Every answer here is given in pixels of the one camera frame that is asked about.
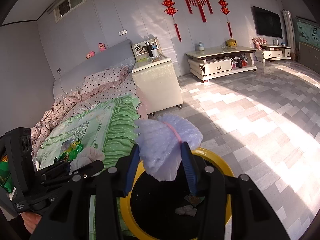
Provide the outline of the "person's left hand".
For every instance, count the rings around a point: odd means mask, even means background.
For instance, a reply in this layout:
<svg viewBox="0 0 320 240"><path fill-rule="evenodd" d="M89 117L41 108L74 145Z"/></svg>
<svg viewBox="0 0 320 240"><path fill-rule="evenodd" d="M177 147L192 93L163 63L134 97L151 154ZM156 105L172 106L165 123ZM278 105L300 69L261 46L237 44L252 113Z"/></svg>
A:
<svg viewBox="0 0 320 240"><path fill-rule="evenodd" d="M25 228L33 234L34 230L36 229L37 225L42 219L42 216L32 212L24 212L21 213L21 217L24 221Z"/></svg>

